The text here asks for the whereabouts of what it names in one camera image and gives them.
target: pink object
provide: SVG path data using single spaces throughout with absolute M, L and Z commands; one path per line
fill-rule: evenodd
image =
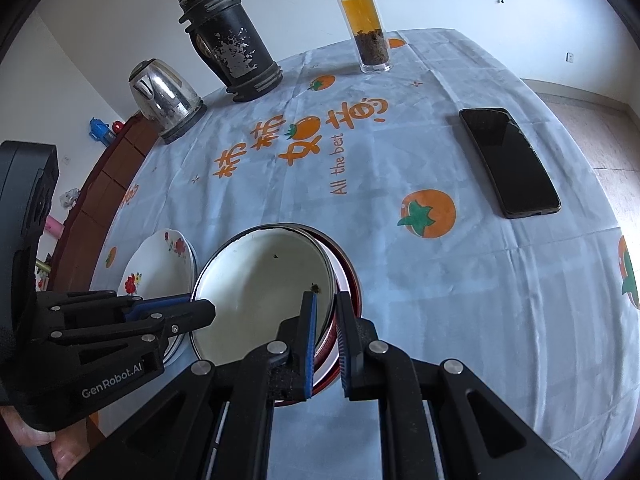
M 56 240 L 60 240 L 62 236 L 62 231 L 65 230 L 65 227 L 58 222 L 53 216 L 47 216 L 47 221 L 44 224 L 44 230 L 53 236 Z
M 113 130 L 114 134 L 119 134 L 122 129 L 124 128 L 124 123 L 122 121 L 113 121 L 113 124 L 111 125 L 111 129 Z

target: red flower pattern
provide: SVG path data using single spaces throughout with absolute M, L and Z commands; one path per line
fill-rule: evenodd
M 135 294 L 136 293 L 136 277 L 134 274 L 130 275 L 127 278 L 127 281 L 124 284 L 124 290 L 127 291 L 127 294 Z
M 182 238 L 178 238 L 175 241 L 175 252 L 178 253 L 178 256 L 182 256 L 184 251 L 187 249 L 184 240 Z

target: human hand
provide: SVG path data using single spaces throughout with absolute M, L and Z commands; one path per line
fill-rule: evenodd
M 20 446 L 34 447 L 51 443 L 53 458 L 56 460 L 56 472 L 60 479 L 89 453 L 84 420 L 56 433 L 47 433 L 30 428 L 15 408 L 10 406 L 0 406 L 0 415 Z

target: black thermos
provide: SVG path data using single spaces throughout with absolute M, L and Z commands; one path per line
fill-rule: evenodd
M 257 99 L 282 81 L 282 69 L 271 58 L 240 0 L 178 0 L 180 23 L 196 52 L 235 94 L 234 101 Z

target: stainless steel kettle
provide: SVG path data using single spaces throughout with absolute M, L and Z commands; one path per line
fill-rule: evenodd
M 139 63 L 129 87 L 140 111 L 158 124 L 167 144 L 183 136 L 207 109 L 191 85 L 159 59 Z

